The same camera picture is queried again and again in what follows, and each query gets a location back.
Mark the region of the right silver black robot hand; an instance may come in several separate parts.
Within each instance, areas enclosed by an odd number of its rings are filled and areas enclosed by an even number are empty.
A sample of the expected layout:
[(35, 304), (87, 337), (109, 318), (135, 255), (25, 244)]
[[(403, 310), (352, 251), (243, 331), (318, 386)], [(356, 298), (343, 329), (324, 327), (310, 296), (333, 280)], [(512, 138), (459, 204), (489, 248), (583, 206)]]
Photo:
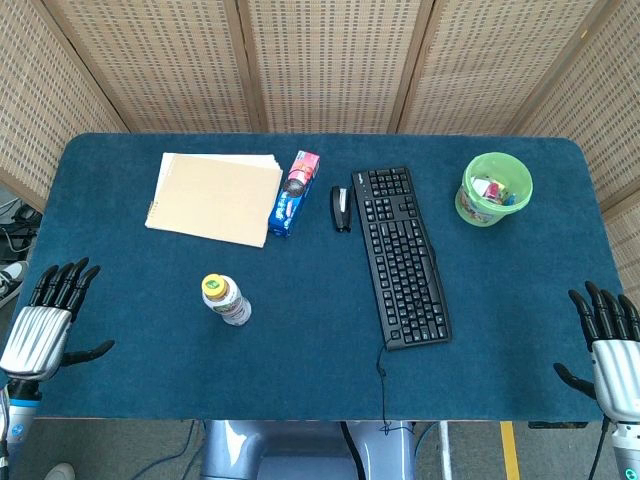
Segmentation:
[(579, 315), (590, 354), (593, 380), (587, 381), (556, 363), (558, 377), (570, 388), (595, 400), (616, 423), (639, 422), (639, 309), (625, 295), (617, 296), (585, 283), (590, 301), (576, 290), (568, 295)]

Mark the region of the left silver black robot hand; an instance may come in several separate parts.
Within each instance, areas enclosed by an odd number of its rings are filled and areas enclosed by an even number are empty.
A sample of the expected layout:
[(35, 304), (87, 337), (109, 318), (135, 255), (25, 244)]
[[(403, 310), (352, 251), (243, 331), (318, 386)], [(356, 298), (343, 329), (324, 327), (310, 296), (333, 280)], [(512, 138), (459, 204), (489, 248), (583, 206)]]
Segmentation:
[(59, 368), (90, 362), (105, 355), (115, 342), (68, 352), (66, 344), (98, 265), (87, 257), (42, 273), (31, 297), (18, 313), (1, 356), (1, 370), (11, 380), (42, 382)]

